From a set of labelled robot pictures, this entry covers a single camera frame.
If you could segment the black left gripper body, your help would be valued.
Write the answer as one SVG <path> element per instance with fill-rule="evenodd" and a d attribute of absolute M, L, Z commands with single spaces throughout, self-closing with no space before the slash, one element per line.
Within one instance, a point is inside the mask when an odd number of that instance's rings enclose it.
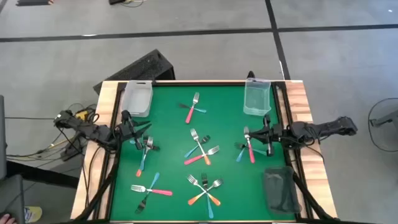
<path fill-rule="evenodd" d="M 132 119 L 128 110 L 121 112 L 121 124 L 119 125 L 121 136 L 124 140 L 133 138 L 136 148 L 142 150 L 142 144 L 139 141 L 141 133 L 136 129 L 139 125 L 140 123 Z"/>

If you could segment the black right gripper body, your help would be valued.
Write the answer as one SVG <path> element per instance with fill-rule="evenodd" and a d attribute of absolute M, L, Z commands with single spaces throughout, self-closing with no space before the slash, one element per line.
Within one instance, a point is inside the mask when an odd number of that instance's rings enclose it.
<path fill-rule="evenodd" d="M 265 137 L 266 137 L 267 145 L 268 145 L 266 153 L 267 153 L 268 157 L 271 157 L 274 155 L 274 147 L 273 147 L 272 143 L 274 141 L 276 141 L 276 142 L 280 141 L 280 135 L 282 134 L 282 131 L 281 131 L 279 125 L 276 126 L 276 129 L 272 128 L 270 126 L 271 117 L 269 114 L 266 114 L 264 116 L 263 123 L 264 123 L 264 128 L 266 130 Z"/>

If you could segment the grey plastic bin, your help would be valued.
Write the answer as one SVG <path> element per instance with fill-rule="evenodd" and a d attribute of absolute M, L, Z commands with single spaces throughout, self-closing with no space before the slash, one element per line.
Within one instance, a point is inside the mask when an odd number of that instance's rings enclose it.
<path fill-rule="evenodd" d="M 133 117 L 148 117 L 152 103 L 152 82 L 131 80 L 124 89 L 121 109 L 127 110 Z"/>

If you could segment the green table mat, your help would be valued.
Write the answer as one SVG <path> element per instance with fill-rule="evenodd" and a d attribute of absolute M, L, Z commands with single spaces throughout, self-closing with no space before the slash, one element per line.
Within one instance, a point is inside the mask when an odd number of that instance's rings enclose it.
<path fill-rule="evenodd" d="M 185 123 L 189 109 L 179 103 L 192 106 L 193 97 L 200 97 L 193 110 L 189 124 Z M 254 153 L 255 163 L 244 151 L 236 162 L 240 150 L 234 143 L 245 142 L 244 127 L 251 131 L 263 126 L 260 116 L 251 116 L 243 111 L 244 87 L 155 87 L 149 121 L 152 126 L 148 135 L 160 151 L 150 151 L 144 170 L 136 176 L 142 153 L 126 141 L 121 149 L 120 168 L 117 174 L 116 193 L 113 196 L 110 219 L 112 221 L 205 221 L 209 219 L 206 195 L 209 196 L 215 221 L 270 221 L 293 220 L 292 214 L 279 214 L 269 210 L 263 190 L 263 173 L 266 168 L 285 164 L 280 144 L 274 144 L 275 153 L 268 157 Z M 210 140 L 201 144 L 204 152 L 219 146 L 217 153 L 185 165 L 184 162 L 202 155 L 199 147 L 188 157 L 184 155 L 197 144 L 190 130 L 194 128 L 199 141 L 206 135 Z M 169 190 L 172 196 L 150 193 L 145 209 L 136 214 L 146 192 L 135 192 L 131 185 L 149 188 L 156 173 L 159 179 L 152 189 Z M 201 174 L 208 178 L 205 190 Z"/>

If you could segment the clear plastic bin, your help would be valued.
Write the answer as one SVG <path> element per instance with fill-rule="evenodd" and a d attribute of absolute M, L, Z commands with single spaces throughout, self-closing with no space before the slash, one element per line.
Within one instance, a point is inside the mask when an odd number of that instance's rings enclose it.
<path fill-rule="evenodd" d="M 253 116 L 264 116 L 271 110 L 269 80 L 247 78 L 244 88 L 243 111 Z"/>

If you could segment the dark smoked plastic bin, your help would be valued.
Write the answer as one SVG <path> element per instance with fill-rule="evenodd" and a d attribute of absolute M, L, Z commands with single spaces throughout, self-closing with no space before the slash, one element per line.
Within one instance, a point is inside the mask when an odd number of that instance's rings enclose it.
<path fill-rule="evenodd" d="M 274 213 L 298 214 L 302 211 L 293 174 L 293 168 L 288 166 L 271 167 L 264 171 L 264 196 L 268 209 Z"/>

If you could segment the black power supply box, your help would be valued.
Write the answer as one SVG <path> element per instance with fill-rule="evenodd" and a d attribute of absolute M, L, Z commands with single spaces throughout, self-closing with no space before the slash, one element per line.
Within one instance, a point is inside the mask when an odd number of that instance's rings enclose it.
<path fill-rule="evenodd" d="M 81 146 L 81 141 L 78 136 L 75 136 L 72 139 L 71 143 L 68 143 L 65 147 L 65 149 L 60 153 L 60 157 L 62 161 L 67 161 L 76 155 L 80 154 L 82 152 L 82 146 Z"/>

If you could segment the black round floor stand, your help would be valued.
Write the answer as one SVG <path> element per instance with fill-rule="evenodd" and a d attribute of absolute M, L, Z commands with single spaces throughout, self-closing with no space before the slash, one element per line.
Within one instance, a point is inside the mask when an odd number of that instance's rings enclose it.
<path fill-rule="evenodd" d="M 373 138 L 373 134 L 371 132 L 371 126 L 379 128 L 383 124 L 387 124 L 387 123 L 392 123 L 394 125 L 395 129 L 398 131 L 398 110 L 395 110 L 395 111 L 393 111 L 385 116 L 382 116 L 378 119 L 371 119 L 371 113 L 373 112 L 374 108 L 377 105 L 379 105 L 385 101 L 389 101 L 389 100 L 398 100 L 398 97 L 385 98 L 385 99 L 379 100 L 375 104 L 373 104 L 368 113 L 367 125 L 368 125 L 369 137 L 370 137 L 372 144 L 380 151 L 388 152 L 388 153 L 395 153 L 395 152 L 398 152 L 398 149 L 390 151 L 390 150 L 384 149 L 381 146 L 379 146 L 378 144 L 376 144 L 376 142 L 374 141 L 374 138 Z"/>

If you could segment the yellow slipper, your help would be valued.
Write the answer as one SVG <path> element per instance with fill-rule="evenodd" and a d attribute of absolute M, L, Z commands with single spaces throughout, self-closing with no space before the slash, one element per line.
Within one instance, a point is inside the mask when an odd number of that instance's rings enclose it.
<path fill-rule="evenodd" d="M 41 207 L 27 206 L 24 207 L 25 223 L 35 223 L 42 217 L 43 210 Z"/>

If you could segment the person's foot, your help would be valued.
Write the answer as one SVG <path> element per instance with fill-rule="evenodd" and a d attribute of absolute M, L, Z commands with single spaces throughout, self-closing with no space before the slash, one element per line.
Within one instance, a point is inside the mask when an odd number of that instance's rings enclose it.
<path fill-rule="evenodd" d="M 6 213 L 0 215 L 0 224 L 17 224 L 17 221 L 12 215 Z"/>

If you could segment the black bar with orange ends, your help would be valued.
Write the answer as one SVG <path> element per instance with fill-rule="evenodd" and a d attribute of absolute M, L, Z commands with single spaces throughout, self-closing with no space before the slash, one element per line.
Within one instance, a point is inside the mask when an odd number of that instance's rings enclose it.
<path fill-rule="evenodd" d="M 46 6 L 52 5 L 53 0 L 17 0 L 17 6 Z"/>

